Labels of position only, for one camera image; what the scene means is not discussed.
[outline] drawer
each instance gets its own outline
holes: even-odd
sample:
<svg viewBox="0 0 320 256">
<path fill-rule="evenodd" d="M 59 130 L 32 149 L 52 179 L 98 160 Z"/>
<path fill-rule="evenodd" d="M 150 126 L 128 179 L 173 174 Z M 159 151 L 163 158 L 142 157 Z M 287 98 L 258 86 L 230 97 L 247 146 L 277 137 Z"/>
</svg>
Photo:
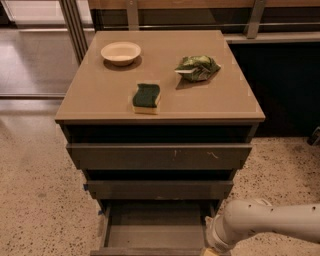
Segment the drawer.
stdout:
<svg viewBox="0 0 320 256">
<path fill-rule="evenodd" d="M 241 169 L 250 144 L 85 144 L 67 145 L 78 169 Z"/>
<path fill-rule="evenodd" d="M 225 199 L 232 181 L 88 181 L 94 199 L 213 200 Z"/>
</svg>

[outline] white bowl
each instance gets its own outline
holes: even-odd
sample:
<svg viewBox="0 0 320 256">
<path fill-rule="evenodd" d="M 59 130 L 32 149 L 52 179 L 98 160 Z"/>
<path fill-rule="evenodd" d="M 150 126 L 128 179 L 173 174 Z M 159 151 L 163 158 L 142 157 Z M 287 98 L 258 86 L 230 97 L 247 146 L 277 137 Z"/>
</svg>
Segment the white bowl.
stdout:
<svg viewBox="0 0 320 256">
<path fill-rule="evenodd" d="M 115 66 L 127 66 L 141 53 L 139 45 L 130 42 L 117 42 L 105 46 L 101 55 Z"/>
</svg>

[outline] green sponge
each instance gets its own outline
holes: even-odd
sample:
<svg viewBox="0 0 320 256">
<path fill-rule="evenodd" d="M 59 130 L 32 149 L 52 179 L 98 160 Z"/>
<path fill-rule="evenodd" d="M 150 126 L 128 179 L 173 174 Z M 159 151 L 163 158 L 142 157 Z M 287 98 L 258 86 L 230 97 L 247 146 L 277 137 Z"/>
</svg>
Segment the green sponge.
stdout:
<svg viewBox="0 0 320 256">
<path fill-rule="evenodd" d="M 160 95 L 160 87 L 157 84 L 138 84 L 138 91 L 133 97 L 133 106 L 144 108 L 156 108 Z"/>
<path fill-rule="evenodd" d="M 160 100 L 160 87 L 157 84 L 138 84 L 138 91 L 132 104 L 135 113 L 156 114 Z"/>
</svg>

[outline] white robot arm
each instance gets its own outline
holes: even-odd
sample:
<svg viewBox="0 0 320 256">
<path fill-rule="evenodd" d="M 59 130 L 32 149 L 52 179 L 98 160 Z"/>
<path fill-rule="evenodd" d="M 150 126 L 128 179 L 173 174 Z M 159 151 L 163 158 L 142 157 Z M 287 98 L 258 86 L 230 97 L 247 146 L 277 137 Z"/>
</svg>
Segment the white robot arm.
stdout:
<svg viewBox="0 0 320 256">
<path fill-rule="evenodd" d="M 320 204 L 275 207 L 264 199 L 233 200 L 223 215 L 206 222 L 208 244 L 218 253 L 263 232 L 320 243 Z"/>
</svg>

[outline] speckled floor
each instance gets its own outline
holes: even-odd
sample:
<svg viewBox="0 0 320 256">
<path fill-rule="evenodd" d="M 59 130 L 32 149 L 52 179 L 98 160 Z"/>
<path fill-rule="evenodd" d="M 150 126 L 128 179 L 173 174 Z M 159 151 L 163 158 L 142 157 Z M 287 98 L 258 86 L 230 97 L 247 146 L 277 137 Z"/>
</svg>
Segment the speckled floor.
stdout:
<svg viewBox="0 0 320 256">
<path fill-rule="evenodd" d="M 0 101 L 0 256 L 85 256 L 99 247 L 102 216 L 54 122 L 60 103 Z M 320 147 L 306 138 L 255 138 L 227 201 L 320 203 L 319 156 Z M 239 243 L 232 255 L 320 255 L 320 245 L 259 234 Z"/>
</svg>

